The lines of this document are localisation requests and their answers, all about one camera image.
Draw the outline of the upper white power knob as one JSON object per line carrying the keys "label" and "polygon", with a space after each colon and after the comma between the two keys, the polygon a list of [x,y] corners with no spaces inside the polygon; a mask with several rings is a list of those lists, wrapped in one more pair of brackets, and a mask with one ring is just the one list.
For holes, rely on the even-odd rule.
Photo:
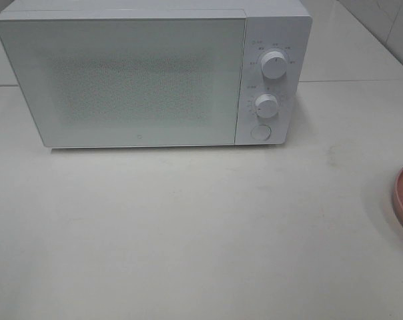
{"label": "upper white power knob", "polygon": [[278,48],[272,48],[266,51],[260,57],[261,72],[266,79],[279,79],[288,68],[287,55]]}

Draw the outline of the round white door button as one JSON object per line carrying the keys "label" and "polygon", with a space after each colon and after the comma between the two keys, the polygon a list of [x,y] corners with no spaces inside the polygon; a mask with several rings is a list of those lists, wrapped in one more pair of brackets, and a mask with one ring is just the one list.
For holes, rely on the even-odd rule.
{"label": "round white door button", "polygon": [[268,125],[257,125],[251,130],[251,137],[257,141],[267,141],[272,130]]}

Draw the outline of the white timer knob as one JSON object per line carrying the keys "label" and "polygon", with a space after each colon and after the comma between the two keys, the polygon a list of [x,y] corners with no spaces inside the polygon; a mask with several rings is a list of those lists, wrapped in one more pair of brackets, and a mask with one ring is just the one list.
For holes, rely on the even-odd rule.
{"label": "white timer knob", "polygon": [[271,94],[263,94],[255,100],[256,115],[262,119],[269,119],[278,113],[279,103],[277,98]]}

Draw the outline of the white microwave oven body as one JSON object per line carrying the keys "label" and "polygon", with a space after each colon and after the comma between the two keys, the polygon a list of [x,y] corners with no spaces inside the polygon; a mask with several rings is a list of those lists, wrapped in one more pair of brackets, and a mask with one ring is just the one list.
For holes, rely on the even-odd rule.
{"label": "white microwave oven body", "polygon": [[[236,134],[231,145],[277,145],[286,140],[312,26],[310,14],[299,1],[14,1],[0,12],[0,21],[154,19],[243,19]],[[260,64],[260,57],[272,48],[288,57],[286,73],[275,80],[262,75]],[[255,112],[255,100],[263,94],[274,95],[279,103],[278,113],[269,119]],[[251,137],[257,125],[271,128],[267,141]]]}

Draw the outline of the white microwave door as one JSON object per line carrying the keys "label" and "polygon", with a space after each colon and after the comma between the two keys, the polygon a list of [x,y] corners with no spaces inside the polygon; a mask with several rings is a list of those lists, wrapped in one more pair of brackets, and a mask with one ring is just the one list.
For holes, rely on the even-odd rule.
{"label": "white microwave door", "polygon": [[50,148],[231,145],[243,19],[0,21]]}

